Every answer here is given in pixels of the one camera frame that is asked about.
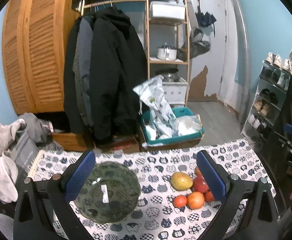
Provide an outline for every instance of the closet rod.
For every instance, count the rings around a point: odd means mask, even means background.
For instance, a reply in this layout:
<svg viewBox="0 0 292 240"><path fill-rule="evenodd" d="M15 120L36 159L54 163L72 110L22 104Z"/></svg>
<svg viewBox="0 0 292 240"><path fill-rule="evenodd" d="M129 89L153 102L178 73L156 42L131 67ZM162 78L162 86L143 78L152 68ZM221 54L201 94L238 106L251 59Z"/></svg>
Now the closet rod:
<svg viewBox="0 0 292 240"><path fill-rule="evenodd" d="M145 2L146 0L109 0L109 1L104 1L104 2L97 2L97 3L91 3L91 4L86 4L84 6L84 9L90 8L93 6L99 6L99 5L104 5L104 4L110 4L110 3L119 3L119 2Z"/></svg>

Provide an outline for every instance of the blue gripper pad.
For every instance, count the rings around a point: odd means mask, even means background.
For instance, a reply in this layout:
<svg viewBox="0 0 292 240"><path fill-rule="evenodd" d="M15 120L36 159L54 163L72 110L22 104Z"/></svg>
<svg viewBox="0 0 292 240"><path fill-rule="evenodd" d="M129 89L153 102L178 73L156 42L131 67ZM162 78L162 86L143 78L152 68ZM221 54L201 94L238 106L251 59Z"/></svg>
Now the blue gripper pad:
<svg viewBox="0 0 292 240"><path fill-rule="evenodd" d="M212 167L210 162L200 151L197 153L197 166L203 175L207 185L214 196L215 200L221 201L224 203L226 200L226 186L216 170Z"/></svg>
<svg viewBox="0 0 292 240"><path fill-rule="evenodd" d="M77 198L86 179L95 167L96 157L94 152L90 151L78 168L73 172L64 189L64 199L67 203Z"/></svg>

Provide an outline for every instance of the white door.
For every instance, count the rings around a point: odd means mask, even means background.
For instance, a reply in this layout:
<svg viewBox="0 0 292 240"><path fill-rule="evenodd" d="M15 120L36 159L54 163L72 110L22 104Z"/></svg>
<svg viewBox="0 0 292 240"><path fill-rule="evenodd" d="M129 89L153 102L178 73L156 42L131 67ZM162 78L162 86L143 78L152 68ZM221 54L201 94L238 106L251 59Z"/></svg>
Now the white door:
<svg viewBox="0 0 292 240"><path fill-rule="evenodd" d="M193 0L197 12L198 0ZM190 75L190 101L217 101L223 75L226 48L226 7L225 0L200 0L202 13L213 14L216 18L214 28L200 27L204 41L210 42L210 51L192 59Z"/></svg>

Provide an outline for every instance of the table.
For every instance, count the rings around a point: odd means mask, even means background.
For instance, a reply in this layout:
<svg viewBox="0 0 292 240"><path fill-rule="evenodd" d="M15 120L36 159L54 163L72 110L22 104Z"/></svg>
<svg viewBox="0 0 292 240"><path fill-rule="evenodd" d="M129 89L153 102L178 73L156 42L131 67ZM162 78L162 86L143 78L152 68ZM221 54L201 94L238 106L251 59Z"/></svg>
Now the table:
<svg viewBox="0 0 292 240"><path fill-rule="evenodd" d="M186 207L174 208L172 201L177 195L186 195L190 190L178 192L171 187L170 176L176 171L186 172L195 178L196 154L205 149L229 174L235 173L244 180L257 181L266 177L273 197L276 191L258 156L247 141L239 139L222 145L140 152L135 154L97 154L96 162L115 161L131 168L137 175L142 193L135 211L123 221L114 224L97 224L83 217L81 211L70 202L75 214L87 231L96 240L196 240L218 212L220 202L206 202L199 210ZM62 173L68 165L80 157L78 152L41 152L40 161L33 165L33 180L49 179ZM244 211L246 201L238 208L228 231L236 228ZM67 238L58 218L53 223L57 234Z"/></svg>

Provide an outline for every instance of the hood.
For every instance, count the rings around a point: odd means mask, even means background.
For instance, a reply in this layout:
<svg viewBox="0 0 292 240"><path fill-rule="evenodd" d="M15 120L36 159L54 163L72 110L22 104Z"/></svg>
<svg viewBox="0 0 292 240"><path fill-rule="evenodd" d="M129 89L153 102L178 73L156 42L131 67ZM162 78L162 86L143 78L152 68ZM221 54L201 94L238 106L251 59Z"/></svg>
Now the hood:
<svg viewBox="0 0 292 240"><path fill-rule="evenodd" d="M122 10L118 10L115 6L107 7L94 14L94 22L97 19L103 19L111 22L121 32L128 33L129 28L132 25L130 18L123 13Z"/></svg>

